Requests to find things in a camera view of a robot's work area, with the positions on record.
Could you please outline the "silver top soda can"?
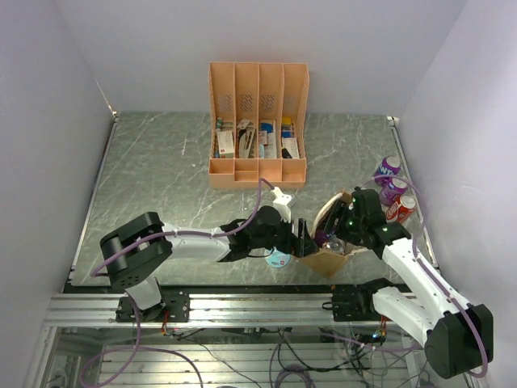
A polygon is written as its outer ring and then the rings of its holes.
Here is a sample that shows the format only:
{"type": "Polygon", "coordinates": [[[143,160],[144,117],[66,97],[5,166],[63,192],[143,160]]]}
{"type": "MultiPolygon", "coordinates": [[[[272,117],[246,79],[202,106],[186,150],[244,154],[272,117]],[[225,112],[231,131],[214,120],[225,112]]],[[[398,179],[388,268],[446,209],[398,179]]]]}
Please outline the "silver top soda can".
{"type": "Polygon", "coordinates": [[[340,238],[332,237],[325,242],[325,249],[334,252],[336,255],[343,255],[346,250],[346,243],[340,238]]]}

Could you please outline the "purple Fanta can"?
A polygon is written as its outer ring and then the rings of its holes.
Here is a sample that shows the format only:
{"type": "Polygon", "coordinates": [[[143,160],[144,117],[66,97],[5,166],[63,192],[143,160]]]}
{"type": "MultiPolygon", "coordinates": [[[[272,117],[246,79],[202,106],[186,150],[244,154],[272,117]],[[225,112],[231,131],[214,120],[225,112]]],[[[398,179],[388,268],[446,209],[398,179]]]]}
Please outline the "purple Fanta can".
{"type": "Polygon", "coordinates": [[[386,185],[392,175],[401,170],[401,159],[396,155],[389,155],[380,161],[374,173],[374,182],[379,186],[386,185]]]}

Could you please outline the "purple soda can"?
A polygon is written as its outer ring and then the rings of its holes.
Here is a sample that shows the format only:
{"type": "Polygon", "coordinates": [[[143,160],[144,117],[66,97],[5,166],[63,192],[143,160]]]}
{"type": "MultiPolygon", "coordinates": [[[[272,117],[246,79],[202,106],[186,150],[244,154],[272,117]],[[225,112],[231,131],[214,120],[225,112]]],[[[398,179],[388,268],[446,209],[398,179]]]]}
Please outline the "purple soda can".
{"type": "Polygon", "coordinates": [[[314,234],[314,241],[322,247],[331,236],[332,234],[326,233],[324,230],[317,230],[314,234]]]}
{"type": "Polygon", "coordinates": [[[391,206],[399,196],[406,192],[407,188],[406,177],[391,175],[380,190],[380,202],[385,206],[391,206]]]}

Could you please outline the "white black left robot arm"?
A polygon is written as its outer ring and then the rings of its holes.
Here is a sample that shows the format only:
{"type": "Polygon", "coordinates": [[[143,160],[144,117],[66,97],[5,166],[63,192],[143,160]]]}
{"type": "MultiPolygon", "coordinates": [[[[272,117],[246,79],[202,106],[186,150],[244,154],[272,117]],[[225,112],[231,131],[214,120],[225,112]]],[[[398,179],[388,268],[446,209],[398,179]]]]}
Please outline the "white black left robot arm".
{"type": "Polygon", "coordinates": [[[299,230],[294,232],[293,224],[269,205],[256,209],[247,219],[235,219],[212,230],[166,231],[164,227],[157,213],[147,212],[99,242],[110,286],[124,294],[116,314],[119,323],[188,320],[187,297],[166,295],[154,276],[168,259],[232,263],[250,257],[257,249],[297,258],[318,250],[305,220],[299,221],[299,230]]]}

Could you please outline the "orange plastic file organizer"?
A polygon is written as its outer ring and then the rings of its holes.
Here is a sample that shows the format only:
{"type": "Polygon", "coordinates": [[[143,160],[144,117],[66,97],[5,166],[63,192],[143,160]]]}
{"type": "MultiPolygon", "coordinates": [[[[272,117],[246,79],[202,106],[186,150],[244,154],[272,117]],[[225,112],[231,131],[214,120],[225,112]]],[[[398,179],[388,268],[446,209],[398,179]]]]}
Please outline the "orange plastic file organizer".
{"type": "Polygon", "coordinates": [[[252,188],[264,178],[281,188],[305,185],[305,113],[309,96],[309,69],[304,63],[213,62],[208,86],[211,112],[211,145],[208,164],[212,188],[252,188]],[[282,117],[292,119],[300,151],[299,159],[283,158],[282,117]],[[238,158],[237,125],[243,118],[254,122],[254,158],[238,158]],[[259,122],[275,120],[279,157],[259,157],[259,122]],[[235,154],[219,158],[216,133],[231,130],[235,154]]]}

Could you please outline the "white red box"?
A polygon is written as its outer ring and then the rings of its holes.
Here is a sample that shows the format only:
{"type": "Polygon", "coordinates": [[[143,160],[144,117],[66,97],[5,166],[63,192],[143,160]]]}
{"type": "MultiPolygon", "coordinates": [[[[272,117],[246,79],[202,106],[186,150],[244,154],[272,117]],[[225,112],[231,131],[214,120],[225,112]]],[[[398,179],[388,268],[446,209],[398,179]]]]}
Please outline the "white red box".
{"type": "Polygon", "coordinates": [[[219,131],[216,133],[219,158],[233,158],[235,147],[233,132],[231,130],[219,131]]]}

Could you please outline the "aluminium rail frame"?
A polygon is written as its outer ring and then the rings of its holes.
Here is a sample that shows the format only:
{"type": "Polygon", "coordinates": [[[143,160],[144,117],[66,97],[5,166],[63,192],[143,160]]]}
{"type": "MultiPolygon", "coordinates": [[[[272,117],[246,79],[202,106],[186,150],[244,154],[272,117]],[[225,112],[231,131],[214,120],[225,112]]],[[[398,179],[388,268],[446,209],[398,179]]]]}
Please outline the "aluminium rail frame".
{"type": "MultiPolygon", "coordinates": [[[[174,297],[188,299],[183,319],[170,318],[170,328],[199,327],[324,327],[346,323],[376,325],[377,313],[350,311],[345,320],[334,315],[352,307],[354,285],[273,285],[166,287],[174,297]]],[[[121,294],[85,287],[52,297],[44,317],[45,327],[129,328],[133,318],[117,320],[121,294]]]]}

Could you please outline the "brown canvas tote bag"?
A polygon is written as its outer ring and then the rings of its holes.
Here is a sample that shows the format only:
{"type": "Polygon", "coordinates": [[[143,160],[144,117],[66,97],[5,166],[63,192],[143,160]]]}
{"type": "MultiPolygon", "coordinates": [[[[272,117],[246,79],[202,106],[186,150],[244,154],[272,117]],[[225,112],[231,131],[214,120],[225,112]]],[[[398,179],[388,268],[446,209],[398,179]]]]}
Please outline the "brown canvas tote bag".
{"type": "MultiPolygon", "coordinates": [[[[312,238],[316,237],[317,227],[322,223],[325,216],[329,215],[330,209],[334,202],[343,202],[348,205],[351,203],[351,195],[345,190],[341,190],[332,196],[318,211],[317,216],[309,229],[309,234],[312,238]]],[[[303,265],[311,268],[316,273],[326,277],[332,278],[354,255],[366,252],[364,247],[358,247],[351,243],[344,244],[344,251],[339,253],[321,247],[318,252],[308,255],[303,258],[298,258],[297,261],[303,265]]]]}

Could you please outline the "white black label pack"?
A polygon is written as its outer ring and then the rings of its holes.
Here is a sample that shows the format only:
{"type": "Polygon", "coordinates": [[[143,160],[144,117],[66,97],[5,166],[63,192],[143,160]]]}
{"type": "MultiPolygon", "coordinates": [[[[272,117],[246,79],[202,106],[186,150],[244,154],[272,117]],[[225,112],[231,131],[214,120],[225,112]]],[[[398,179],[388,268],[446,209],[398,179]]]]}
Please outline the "white black label pack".
{"type": "Polygon", "coordinates": [[[297,142],[295,126],[290,117],[282,117],[280,140],[283,158],[300,158],[300,151],[297,142]]]}

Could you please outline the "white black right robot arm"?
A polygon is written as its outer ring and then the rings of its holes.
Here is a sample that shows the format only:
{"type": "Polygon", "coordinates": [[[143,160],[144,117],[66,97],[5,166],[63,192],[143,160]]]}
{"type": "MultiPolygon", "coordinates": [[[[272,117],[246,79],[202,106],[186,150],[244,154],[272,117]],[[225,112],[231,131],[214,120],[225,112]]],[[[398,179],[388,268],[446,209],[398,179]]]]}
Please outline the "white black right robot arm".
{"type": "Polygon", "coordinates": [[[408,230],[388,222],[372,189],[357,188],[332,200],[325,231],[346,243],[373,251],[417,298],[412,302],[394,285],[357,298],[357,313],[379,314],[395,322],[422,346],[430,367],[443,379],[462,373],[482,378],[494,358],[494,317],[474,305],[429,263],[408,230]]]}

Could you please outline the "red cola can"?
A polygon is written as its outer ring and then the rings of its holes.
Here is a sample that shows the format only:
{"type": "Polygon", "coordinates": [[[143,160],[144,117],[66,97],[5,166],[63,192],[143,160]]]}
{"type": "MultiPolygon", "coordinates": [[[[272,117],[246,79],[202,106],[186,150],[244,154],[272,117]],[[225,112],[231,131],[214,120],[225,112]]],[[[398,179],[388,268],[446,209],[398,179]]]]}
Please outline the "red cola can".
{"type": "Polygon", "coordinates": [[[387,222],[403,224],[417,208],[417,200],[410,194],[400,195],[385,213],[387,222]]]}

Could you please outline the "blue white stationery packs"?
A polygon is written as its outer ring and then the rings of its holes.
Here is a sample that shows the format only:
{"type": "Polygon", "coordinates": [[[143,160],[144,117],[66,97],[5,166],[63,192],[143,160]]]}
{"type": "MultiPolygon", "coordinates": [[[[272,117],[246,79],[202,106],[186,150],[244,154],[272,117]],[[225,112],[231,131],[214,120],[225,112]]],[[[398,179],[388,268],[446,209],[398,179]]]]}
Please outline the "blue white stationery packs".
{"type": "Polygon", "coordinates": [[[276,159],[279,157],[275,120],[261,120],[258,127],[259,157],[276,159]]]}

